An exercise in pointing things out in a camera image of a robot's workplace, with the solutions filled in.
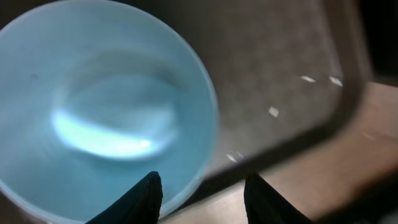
plastic bowl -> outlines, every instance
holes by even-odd
[[[0,188],[43,220],[90,220],[150,171],[164,217],[198,187],[213,86],[170,27],[111,1],[60,1],[0,31]]]

gray tray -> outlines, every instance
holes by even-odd
[[[0,28],[45,2],[1,1]],[[215,158],[180,208],[330,138],[354,114],[370,77],[354,1],[121,2],[174,28],[216,88]]]

light blue bowl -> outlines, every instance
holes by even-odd
[[[61,1],[0,31],[0,188],[81,223],[150,171],[164,217],[198,187],[217,129],[200,59],[171,28],[111,1]]]

white speck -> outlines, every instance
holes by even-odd
[[[305,81],[308,81],[308,82],[315,82],[315,79],[310,78],[308,76],[302,76],[301,78],[304,79]]]
[[[240,152],[236,152],[240,158],[244,158],[244,156]]]
[[[370,136],[370,135],[368,135],[368,134],[366,134],[366,133],[362,133],[362,135],[365,136],[365,137],[367,137],[368,139],[374,141],[374,137],[372,137],[372,136]]]
[[[273,115],[274,117],[278,117],[279,111],[278,111],[277,108],[271,106],[271,107],[268,109],[268,113],[271,114],[271,115]]]
[[[330,81],[338,86],[343,86],[343,84],[341,83],[341,81],[338,78],[335,77],[329,77]]]
[[[229,154],[225,154],[225,155],[226,155],[226,157],[228,157],[228,159],[230,159],[232,162],[237,163],[237,160],[236,160],[234,157],[232,157],[232,156],[229,155]]]

bowl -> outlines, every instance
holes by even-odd
[[[0,189],[31,215],[83,223],[150,171],[160,217],[201,182],[218,126],[210,78],[160,20],[59,1],[0,31]]]

